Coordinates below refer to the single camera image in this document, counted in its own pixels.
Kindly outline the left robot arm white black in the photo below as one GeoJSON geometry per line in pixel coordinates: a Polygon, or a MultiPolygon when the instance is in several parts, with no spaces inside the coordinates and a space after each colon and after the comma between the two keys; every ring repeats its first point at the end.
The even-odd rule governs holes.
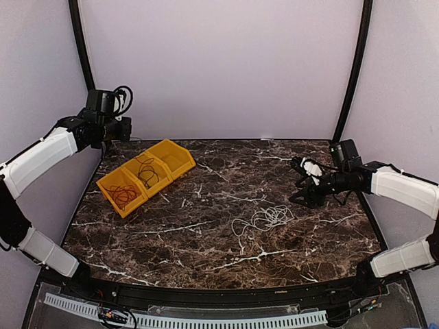
{"type": "Polygon", "coordinates": [[[90,267],[38,231],[16,201],[48,170],[87,147],[99,149],[111,141],[128,141],[132,120],[125,114],[132,101],[128,86],[92,89],[77,115],[59,119],[46,135],[1,164],[1,249],[18,250],[54,270],[82,299],[97,292],[90,267]]]}

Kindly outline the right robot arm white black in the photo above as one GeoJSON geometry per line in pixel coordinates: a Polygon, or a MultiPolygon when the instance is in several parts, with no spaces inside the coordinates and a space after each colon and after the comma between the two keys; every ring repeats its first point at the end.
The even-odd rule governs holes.
{"type": "MultiPolygon", "coordinates": [[[[333,166],[309,158],[292,158],[292,169],[301,178],[296,182],[299,190],[290,197],[290,202],[318,208],[329,195],[361,191],[391,199],[438,220],[438,184],[435,182],[407,173],[393,164],[363,163],[351,139],[333,143],[329,150],[333,166]]],[[[438,228],[435,227],[425,237],[361,261],[351,280],[350,291],[356,297],[365,297],[390,276],[437,265],[438,228]]]]}

